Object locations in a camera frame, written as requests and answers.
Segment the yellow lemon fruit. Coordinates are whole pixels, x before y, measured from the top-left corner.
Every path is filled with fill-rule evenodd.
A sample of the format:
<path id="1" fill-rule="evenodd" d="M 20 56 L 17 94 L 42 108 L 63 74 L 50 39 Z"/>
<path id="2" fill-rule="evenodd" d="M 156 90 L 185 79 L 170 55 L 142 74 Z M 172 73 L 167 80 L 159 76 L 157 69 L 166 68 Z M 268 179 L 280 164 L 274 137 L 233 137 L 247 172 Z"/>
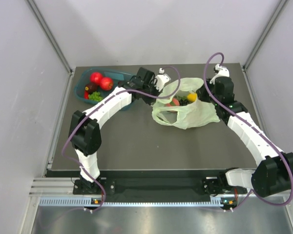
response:
<path id="1" fill-rule="evenodd" d="M 189 102 L 195 102 L 197 100 L 197 94 L 196 93 L 190 93 L 187 95 L 187 100 Z"/>

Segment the green plastic bag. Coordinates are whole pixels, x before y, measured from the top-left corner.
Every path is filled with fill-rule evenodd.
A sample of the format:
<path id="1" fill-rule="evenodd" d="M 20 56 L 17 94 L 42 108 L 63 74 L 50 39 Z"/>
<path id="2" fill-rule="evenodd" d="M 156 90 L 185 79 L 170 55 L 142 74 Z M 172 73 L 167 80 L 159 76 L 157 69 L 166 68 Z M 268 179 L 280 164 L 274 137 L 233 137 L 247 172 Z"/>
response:
<path id="1" fill-rule="evenodd" d="M 215 107 L 198 98 L 186 106 L 167 107 L 173 98 L 187 97 L 195 93 L 204 84 L 201 78 L 182 78 L 178 91 L 168 99 L 157 99 L 152 106 L 152 118 L 158 124 L 179 129 L 189 129 L 219 122 Z"/>

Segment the pink peach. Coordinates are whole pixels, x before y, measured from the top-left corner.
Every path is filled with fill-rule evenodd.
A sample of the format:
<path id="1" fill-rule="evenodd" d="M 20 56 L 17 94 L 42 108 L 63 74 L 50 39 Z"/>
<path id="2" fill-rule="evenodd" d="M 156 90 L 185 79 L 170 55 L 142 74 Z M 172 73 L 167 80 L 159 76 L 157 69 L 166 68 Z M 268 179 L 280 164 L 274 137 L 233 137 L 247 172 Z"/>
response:
<path id="1" fill-rule="evenodd" d="M 170 103 L 166 104 L 167 107 L 174 107 L 179 105 L 180 105 L 179 100 L 176 98 L 173 98 Z"/>

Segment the dark blue grape bunch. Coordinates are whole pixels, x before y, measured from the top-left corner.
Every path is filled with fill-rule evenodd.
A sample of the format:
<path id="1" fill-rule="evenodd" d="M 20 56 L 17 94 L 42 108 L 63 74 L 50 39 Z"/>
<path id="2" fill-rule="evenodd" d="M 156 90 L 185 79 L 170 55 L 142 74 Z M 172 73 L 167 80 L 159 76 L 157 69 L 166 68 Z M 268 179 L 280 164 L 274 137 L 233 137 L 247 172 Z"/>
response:
<path id="1" fill-rule="evenodd" d="M 177 100 L 179 102 L 179 106 L 186 106 L 190 104 L 190 101 L 186 97 L 177 97 Z"/>

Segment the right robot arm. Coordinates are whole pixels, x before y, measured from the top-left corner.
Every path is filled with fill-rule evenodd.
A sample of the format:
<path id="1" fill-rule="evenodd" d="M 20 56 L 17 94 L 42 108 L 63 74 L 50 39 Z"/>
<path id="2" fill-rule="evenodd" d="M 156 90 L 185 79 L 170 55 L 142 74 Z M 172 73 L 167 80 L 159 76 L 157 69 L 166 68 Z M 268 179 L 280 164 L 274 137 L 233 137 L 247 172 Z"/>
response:
<path id="1" fill-rule="evenodd" d="M 286 190 L 293 193 L 293 153 L 276 147 L 254 123 L 246 107 L 235 100 L 230 77 L 207 79 L 197 90 L 200 101 L 214 105 L 217 116 L 244 143 L 257 165 L 254 170 L 232 168 L 218 180 L 224 193 L 236 186 L 252 189 L 260 197 Z"/>

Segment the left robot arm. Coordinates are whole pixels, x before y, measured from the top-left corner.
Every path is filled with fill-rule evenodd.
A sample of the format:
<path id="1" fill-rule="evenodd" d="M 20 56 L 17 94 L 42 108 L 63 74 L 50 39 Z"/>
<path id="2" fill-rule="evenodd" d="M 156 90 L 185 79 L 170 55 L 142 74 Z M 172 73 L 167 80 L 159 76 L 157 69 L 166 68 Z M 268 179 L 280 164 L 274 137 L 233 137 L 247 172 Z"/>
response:
<path id="1" fill-rule="evenodd" d="M 90 193 L 100 190 L 101 182 L 97 162 L 97 151 L 101 146 L 101 128 L 118 111 L 133 101 L 142 99 L 151 105 L 159 97 L 164 86 L 170 81 L 164 69 L 154 72 L 139 68 L 136 75 L 121 81 L 107 97 L 83 112 L 76 111 L 71 119 L 68 141 L 79 159 L 80 175 L 84 187 Z"/>

